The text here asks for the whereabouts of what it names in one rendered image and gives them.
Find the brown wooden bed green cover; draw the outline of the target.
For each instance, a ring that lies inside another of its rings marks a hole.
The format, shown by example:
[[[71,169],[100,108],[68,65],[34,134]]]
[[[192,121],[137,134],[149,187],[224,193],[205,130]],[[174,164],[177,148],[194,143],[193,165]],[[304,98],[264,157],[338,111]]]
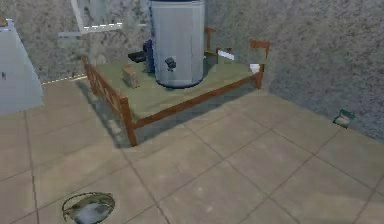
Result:
[[[94,95],[105,99],[111,110],[123,122],[131,146],[138,145],[135,131],[148,124],[174,115],[215,96],[224,94],[246,83],[257,89],[262,80],[268,60],[270,42],[251,39],[252,49],[263,52],[256,56],[260,71],[253,74],[249,65],[237,63],[220,55],[221,49],[211,47],[213,28],[205,28],[203,80],[189,88],[166,88],[159,85],[153,74],[141,63],[111,63],[93,65],[82,58],[85,74]],[[123,77],[122,68],[131,65],[136,71],[138,88],[132,88]]]

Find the grey cylindrical water tank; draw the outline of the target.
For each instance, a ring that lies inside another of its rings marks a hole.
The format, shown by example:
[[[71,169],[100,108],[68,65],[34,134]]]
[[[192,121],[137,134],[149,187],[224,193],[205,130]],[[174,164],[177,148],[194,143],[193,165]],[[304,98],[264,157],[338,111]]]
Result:
[[[153,58],[158,84],[198,85],[204,74],[205,0],[150,0]]]

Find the dark blue upright object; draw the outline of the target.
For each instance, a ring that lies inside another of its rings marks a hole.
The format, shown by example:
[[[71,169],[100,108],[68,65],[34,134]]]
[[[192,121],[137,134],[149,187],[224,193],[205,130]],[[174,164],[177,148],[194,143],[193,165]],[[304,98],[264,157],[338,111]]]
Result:
[[[143,44],[143,51],[146,56],[146,66],[149,73],[155,72],[154,58],[153,58],[153,48],[152,40],[149,39]]]

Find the tan small box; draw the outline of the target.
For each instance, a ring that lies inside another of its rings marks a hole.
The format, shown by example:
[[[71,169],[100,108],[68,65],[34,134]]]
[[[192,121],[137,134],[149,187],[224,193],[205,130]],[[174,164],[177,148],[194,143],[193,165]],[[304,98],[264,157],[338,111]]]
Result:
[[[128,82],[128,84],[132,88],[138,88],[139,82],[137,79],[136,71],[133,69],[133,67],[131,65],[125,65],[122,68],[122,71],[123,71],[123,77]]]

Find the black flat device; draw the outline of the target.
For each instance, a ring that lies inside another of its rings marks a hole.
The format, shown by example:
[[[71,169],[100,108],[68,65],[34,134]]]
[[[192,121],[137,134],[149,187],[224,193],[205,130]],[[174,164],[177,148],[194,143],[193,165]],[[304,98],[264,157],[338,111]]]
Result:
[[[140,63],[146,60],[146,55],[144,51],[139,51],[139,52],[129,53],[128,58],[135,63]]]

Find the white framed window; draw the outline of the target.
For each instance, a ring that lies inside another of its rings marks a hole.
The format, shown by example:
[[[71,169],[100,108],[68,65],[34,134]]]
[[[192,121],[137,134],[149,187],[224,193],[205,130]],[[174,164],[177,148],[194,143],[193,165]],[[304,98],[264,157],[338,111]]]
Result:
[[[146,27],[148,0],[70,0],[78,31],[63,31],[59,38]]]

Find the round grey green bowl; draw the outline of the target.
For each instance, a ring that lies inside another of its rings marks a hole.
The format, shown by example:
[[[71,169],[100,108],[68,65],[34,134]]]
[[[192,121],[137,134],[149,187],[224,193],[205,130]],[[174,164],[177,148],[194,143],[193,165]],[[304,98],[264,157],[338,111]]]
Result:
[[[62,217],[75,224],[100,224],[113,212],[115,204],[112,193],[85,192],[63,202]]]

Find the green white small packet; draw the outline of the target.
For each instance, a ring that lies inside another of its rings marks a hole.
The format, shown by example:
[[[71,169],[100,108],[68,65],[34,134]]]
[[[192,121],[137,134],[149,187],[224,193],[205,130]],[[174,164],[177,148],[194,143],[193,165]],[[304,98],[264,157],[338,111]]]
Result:
[[[356,115],[345,109],[341,109],[339,114],[334,118],[333,123],[343,128],[348,128],[352,120],[356,118]]]

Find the pale blue grey cabinet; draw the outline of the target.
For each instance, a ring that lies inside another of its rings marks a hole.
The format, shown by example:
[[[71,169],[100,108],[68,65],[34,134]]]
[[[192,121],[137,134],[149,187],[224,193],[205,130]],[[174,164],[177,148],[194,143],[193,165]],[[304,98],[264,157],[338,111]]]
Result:
[[[0,115],[43,105],[43,90],[12,19],[0,20]]]

